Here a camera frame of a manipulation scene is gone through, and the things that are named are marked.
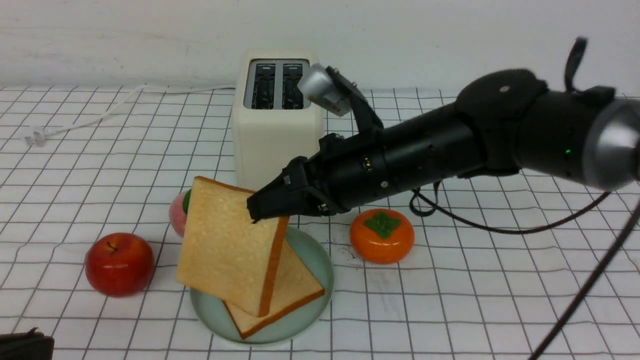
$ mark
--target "pink peach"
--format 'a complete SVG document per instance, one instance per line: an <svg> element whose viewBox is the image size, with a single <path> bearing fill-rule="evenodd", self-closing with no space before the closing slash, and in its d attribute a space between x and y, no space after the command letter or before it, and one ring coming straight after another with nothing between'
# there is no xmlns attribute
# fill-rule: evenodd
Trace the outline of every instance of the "pink peach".
<svg viewBox="0 0 640 360"><path fill-rule="evenodd" d="M186 193L179 193L169 206L169 223L180 237L184 236L184 227L187 224L187 214L182 209L182 201Z"/></svg>

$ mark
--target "persimmon leaf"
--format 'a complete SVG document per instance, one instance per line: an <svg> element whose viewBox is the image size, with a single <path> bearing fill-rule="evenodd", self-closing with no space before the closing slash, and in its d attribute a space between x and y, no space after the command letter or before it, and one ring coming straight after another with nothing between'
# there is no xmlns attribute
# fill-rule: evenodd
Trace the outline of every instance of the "persimmon leaf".
<svg viewBox="0 0 640 360"><path fill-rule="evenodd" d="M364 221L364 225L373 230L382 239L388 239L401 223L400 219L391 217L384 211L379 211L373 217Z"/></svg>

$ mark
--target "light green plate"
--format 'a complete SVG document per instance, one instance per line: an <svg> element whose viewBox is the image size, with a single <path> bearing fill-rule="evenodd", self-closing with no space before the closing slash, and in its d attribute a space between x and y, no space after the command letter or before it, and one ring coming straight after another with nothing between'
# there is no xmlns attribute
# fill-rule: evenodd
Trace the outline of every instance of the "light green plate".
<svg viewBox="0 0 640 360"><path fill-rule="evenodd" d="M242 340L231 316L217 297L190 289L191 304L200 321L215 335L234 343L267 345L289 340L311 326L326 309L333 294L333 264L327 251L308 234L289 228L287 241L291 247L324 286L324 296L299 307L283 316L254 335Z"/></svg>

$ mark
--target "black robotic arm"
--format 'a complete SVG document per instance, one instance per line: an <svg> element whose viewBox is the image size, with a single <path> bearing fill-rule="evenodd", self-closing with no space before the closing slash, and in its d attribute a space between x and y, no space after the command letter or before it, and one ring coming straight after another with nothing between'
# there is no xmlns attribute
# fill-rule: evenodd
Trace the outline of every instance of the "black robotic arm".
<svg viewBox="0 0 640 360"><path fill-rule="evenodd" d="M566 63L565 91L524 69L489 74L469 84L452 104L392 127L368 105L354 83L320 65L303 77L300 91L337 115L353 112L358 134L328 134L320 151L299 156L247 200L254 221L291 215L330 216L397 193L412 191L412 211L439 210L467 225L506 234L537 233L593 209L611 192L640 179L640 102L615 89L573 87L586 48L578 38ZM438 185L450 177L511 176L531 169L600 189L592 204L553 224L496 229L465 220L437 204ZM436 201L420 193L434 184ZM421 211L414 200L432 208ZM640 202L566 311L530 359L539 358L569 321L640 220Z"/></svg>

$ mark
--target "toast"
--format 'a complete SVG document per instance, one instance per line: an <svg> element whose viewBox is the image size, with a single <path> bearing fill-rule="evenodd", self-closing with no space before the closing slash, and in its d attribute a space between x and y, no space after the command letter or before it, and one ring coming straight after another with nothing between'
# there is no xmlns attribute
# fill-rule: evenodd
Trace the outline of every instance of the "toast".
<svg viewBox="0 0 640 360"><path fill-rule="evenodd" d="M289 218L253 224L246 208L252 193L194 178L176 280L252 316L266 316Z"/></svg>
<svg viewBox="0 0 640 360"><path fill-rule="evenodd" d="M269 314L262 317L251 316L233 304L224 300L223 303L244 340L323 295L324 287L296 255L291 245L284 241Z"/></svg>

